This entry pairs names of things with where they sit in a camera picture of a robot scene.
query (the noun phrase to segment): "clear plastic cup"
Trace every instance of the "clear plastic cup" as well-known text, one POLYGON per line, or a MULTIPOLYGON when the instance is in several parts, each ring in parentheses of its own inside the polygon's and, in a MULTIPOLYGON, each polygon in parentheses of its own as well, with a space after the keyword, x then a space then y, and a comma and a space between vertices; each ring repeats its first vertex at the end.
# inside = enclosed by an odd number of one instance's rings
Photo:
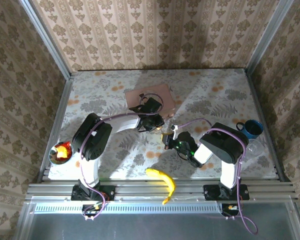
POLYGON ((247 161, 260 156, 265 150, 265 147, 256 139, 249 139, 249 144, 246 146, 245 157, 247 161))

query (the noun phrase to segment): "floral tablecloth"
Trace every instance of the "floral tablecloth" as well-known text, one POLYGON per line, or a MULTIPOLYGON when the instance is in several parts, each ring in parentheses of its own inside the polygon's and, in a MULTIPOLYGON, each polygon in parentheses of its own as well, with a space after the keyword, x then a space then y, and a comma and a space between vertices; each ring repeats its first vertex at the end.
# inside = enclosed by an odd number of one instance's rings
MULTIPOLYGON (((139 133, 128 129, 112 134, 100 156, 99 176, 111 179, 148 179, 145 170, 154 168, 175 178, 218 178, 221 161, 213 155, 202 168, 194 168, 178 157, 175 150, 164 150, 161 133, 171 132, 172 124, 184 124, 207 118, 236 128, 237 122, 259 119, 243 69, 201 70, 114 70, 83 71, 74 78, 59 140, 71 141, 89 113, 111 116, 127 111, 125 93, 159 84, 168 84, 175 101, 176 114, 161 130, 139 133)), ((184 127, 199 142, 209 129, 205 121, 184 127)), ((258 140, 265 151, 259 157, 244 160, 242 177, 276 178, 272 157, 264 134, 258 140)), ((79 154, 64 165, 52 165, 52 180, 77 180, 79 154)))

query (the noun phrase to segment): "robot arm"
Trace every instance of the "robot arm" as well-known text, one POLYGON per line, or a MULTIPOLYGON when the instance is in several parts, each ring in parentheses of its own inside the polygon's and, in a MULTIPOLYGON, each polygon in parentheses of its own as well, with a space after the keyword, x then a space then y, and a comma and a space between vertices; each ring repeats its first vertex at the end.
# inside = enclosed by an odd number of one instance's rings
MULTIPOLYGON (((242 132, 219 122, 215 123, 212 128, 222 129, 234 134, 243 141, 245 146, 249 143, 248 138, 242 132)), ((194 167, 201 168, 213 154, 221 159, 218 197, 223 199, 229 198, 235 192, 238 176, 238 159, 243 154, 241 144, 224 132, 210 131, 202 136, 200 139, 201 144, 198 147, 189 132, 182 131, 176 125, 172 126, 172 129, 174 133, 164 134, 162 137, 165 149, 176 149, 178 154, 183 154, 186 160, 194 167)))
MULTIPOLYGON (((110 134, 115 134, 127 129, 137 129, 139 132, 150 132, 162 126, 164 124, 163 118, 159 114, 153 114, 156 113, 161 106, 161 103, 150 97, 145 104, 130 108, 131 113, 134 112, 136 114, 127 114, 120 118, 113 118, 109 123, 101 123, 95 131, 91 133, 88 141, 83 146, 82 155, 85 159, 83 159, 80 164, 83 169, 82 171, 84 171, 83 175, 85 176, 85 181, 83 176, 81 176, 80 182, 86 187, 91 188, 94 188, 99 183, 99 157, 106 148, 110 134)), ((91 129, 101 120, 101 117, 95 113, 90 113, 86 117, 72 139, 72 145, 75 151, 80 152, 85 138, 91 129)))

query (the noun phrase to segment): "patterned wallpaper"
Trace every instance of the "patterned wallpaper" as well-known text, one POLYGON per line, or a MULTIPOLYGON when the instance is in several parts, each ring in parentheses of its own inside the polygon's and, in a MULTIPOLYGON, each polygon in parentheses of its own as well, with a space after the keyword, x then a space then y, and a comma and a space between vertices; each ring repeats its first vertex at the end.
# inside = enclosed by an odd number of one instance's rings
POLYGON ((279 0, 32 0, 72 71, 244 68, 279 0))
POLYGON ((294 0, 252 78, 278 158, 300 199, 300 0, 294 0))
POLYGON ((0 240, 39 171, 64 78, 17 0, 0 0, 0 240))

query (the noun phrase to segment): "gray floor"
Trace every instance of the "gray floor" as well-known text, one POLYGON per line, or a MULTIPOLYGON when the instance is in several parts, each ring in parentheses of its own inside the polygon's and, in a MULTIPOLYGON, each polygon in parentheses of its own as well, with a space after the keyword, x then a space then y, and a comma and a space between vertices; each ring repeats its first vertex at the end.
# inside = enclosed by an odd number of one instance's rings
POLYGON ((240 219, 207 214, 36 214, 32 240, 293 240, 284 204, 247 204, 244 214, 259 228, 251 235, 240 219))

